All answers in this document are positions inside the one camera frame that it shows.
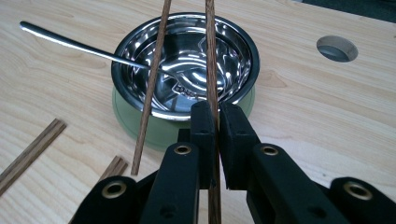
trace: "wooden strip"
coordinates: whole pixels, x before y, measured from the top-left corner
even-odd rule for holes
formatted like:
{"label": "wooden strip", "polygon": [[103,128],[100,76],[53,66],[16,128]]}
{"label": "wooden strip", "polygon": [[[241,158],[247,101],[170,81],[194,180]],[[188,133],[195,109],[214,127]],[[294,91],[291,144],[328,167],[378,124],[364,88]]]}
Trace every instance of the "wooden strip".
{"label": "wooden strip", "polygon": [[64,130],[66,124],[55,119],[0,175],[0,196]]}
{"label": "wooden strip", "polygon": [[106,170],[99,178],[98,182],[113,175],[122,175],[127,166],[128,163],[123,158],[115,156],[113,161],[107,166]]}
{"label": "wooden strip", "polygon": [[216,186],[208,190],[209,223],[221,223],[221,198],[219,178],[219,145],[218,145],[218,86],[217,86],[217,62],[216,62],[216,29],[215,29],[215,2],[205,1],[206,13],[206,91],[207,101],[210,105],[213,120],[216,127],[216,152],[213,176]]}
{"label": "wooden strip", "polygon": [[145,103],[143,106],[142,119],[140,120],[139,135],[137,136],[136,148],[134,149],[134,161],[132,163],[132,175],[139,172],[140,160],[142,158],[143,145],[145,144],[146,129],[149,122],[149,114],[151,113],[151,100],[155,88],[155,80],[157,79],[158,66],[161,59],[161,51],[163,49],[163,40],[165,38],[166,23],[168,21],[169,10],[172,0],[165,0],[163,4],[163,14],[161,16],[160,27],[158,30],[157,43],[155,45],[154,59],[148,78],[148,89],[146,92]]}

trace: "clamp jaw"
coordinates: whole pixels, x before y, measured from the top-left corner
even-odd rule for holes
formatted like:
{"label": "clamp jaw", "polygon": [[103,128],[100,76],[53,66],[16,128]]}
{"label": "clamp jaw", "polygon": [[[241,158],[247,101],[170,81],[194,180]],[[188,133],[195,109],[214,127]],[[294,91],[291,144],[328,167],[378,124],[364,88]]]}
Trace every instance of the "clamp jaw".
{"label": "clamp jaw", "polygon": [[199,190],[213,178],[216,138],[226,185],[245,190],[255,223],[396,223],[396,203],[352,177],[326,189],[281,147],[260,142],[237,105],[220,105],[219,136],[206,101],[191,107],[157,172],[139,182],[112,176],[84,199],[71,223],[197,223]]}

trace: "bowl rim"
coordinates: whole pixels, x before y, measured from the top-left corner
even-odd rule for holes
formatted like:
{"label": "bowl rim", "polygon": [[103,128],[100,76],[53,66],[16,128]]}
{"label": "bowl rim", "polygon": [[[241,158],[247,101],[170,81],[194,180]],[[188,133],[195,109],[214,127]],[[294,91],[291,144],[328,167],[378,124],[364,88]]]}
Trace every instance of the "bowl rim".
{"label": "bowl rim", "polygon": [[[169,14],[168,20],[172,20],[174,18],[179,18],[179,17],[198,17],[202,18],[205,17],[205,13],[201,12],[178,12],[178,13],[172,13]],[[125,36],[119,45],[117,46],[115,50],[115,54],[118,56],[121,56],[121,54],[124,52],[124,49],[126,46],[129,44],[131,38],[133,38],[136,34],[140,33],[145,27],[151,25],[152,23],[159,22],[161,20],[161,17],[157,17],[154,19],[151,19],[149,21],[146,21],[142,23],[141,25],[137,26],[130,32],[127,36]],[[253,41],[253,39],[248,35],[246,31],[244,31],[240,26],[237,24],[233,23],[232,21],[229,21],[227,19],[224,19],[220,16],[215,16],[215,22],[221,22],[224,24],[227,24],[229,27],[231,27],[236,33],[238,33],[241,38],[245,41],[246,45],[248,46],[249,49],[249,54],[250,54],[250,60],[251,60],[251,67],[249,71],[249,75],[243,86],[229,99],[226,100],[226,102],[237,104],[248,92],[251,90],[253,87],[254,83],[256,82],[257,77],[259,76],[260,73],[260,55],[258,52],[258,49]],[[130,105],[135,107],[137,110],[143,111],[143,104],[144,102],[137,101],[131,93],[129,93],[129,90],[127,88],[127,85],[122,80],[122,76],[120,75],[120,67],[119,63],[117,62],[112,62],[111,63],[111,76],[112,80],[114,83],[114,86],[116,87],[117,91],[120,93],[120,95],[124,98],[126,102],[128,102]],[[191,112],[172,112],[172,111],[164,111],[158,108],[151,108],[151,115],[157,118],[161,119],[169,119],[169,120],[176,120],[176,121],[186,121],[190,120],[190,115]]]}

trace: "wooden table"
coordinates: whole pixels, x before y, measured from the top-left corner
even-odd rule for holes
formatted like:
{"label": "wooden table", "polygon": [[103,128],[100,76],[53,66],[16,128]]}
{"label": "wooden table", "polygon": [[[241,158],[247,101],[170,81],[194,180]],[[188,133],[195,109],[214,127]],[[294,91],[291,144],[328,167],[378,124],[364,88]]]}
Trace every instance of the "wooden table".
{"label": "wooden table", "polygon": [[[205,12],[175,0],[171,12]],[[116,155],[135,140],[112,109],[110,61],[23,32],[20,21],[107,51],[161,15],[162,1],[0,3],[0,172],[50,124],[64,132],[0,198],[0,223],[66,223]],[[216,0],[216,14],[256,42],[262,69],[250,122],[263,142],[285,148],[315,181],[355,176],[396,200],[396,25],[286,0]],[[350,40],[350,63],[323,57],[325,35]],[[163,153],[145,148],[137,180]],[[250,223],[245,193],[222,183],[224,223]],[[207,222],[201,192],[200,223]]]}

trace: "spoon handle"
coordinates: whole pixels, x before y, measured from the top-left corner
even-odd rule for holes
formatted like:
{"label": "spoon handle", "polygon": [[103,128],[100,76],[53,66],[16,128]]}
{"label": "spoon handle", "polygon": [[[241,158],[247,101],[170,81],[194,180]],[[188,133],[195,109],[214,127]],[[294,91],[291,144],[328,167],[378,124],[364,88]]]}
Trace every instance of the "spoon handle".
{"label": "spoon handle", "polygon": [[146,64],[135,63],[131,60],[121,58],[117,55],[106,52],[104,50],[97,49],[97,48],[79,43],[79,42],[69,39],[65,36],[55,34],[49,30],[46,30],[39,26],[33,25],[32,23],[29,23],[27,21],[21,21],[20,27],[23,31],[27,31],[33,35],[36,35],[38,37],[47,39],[49,41],[52,41],[54,43],[57,43],[57,44],[60,44],[60,45],[63,45],[63,46],[66,46],[66,47],[69,47],[72,49],[82,50],[84,52],[91,53],[91,54],[94,54],[99,57],[107,58],[107,59],[110,59],[110,60],[118,62],[118,63],[124,63],[124,64],[128,64],[128,65],[131,65],[134,67],[142,68],[142,69],[148,69],[148,70],[150,69],[150,66],[148,66]]}

